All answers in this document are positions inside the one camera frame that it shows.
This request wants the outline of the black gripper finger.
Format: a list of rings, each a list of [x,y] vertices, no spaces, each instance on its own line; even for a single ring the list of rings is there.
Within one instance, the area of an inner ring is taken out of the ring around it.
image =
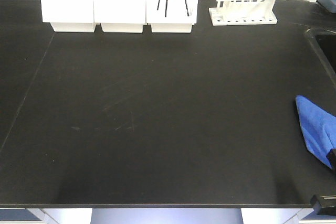
[[[336,149],[330,149],[326,157],[330,163],[331,169],[336,170]]]
[[[335,216],[335,195],[313,195],[310,203],[317,215]]]

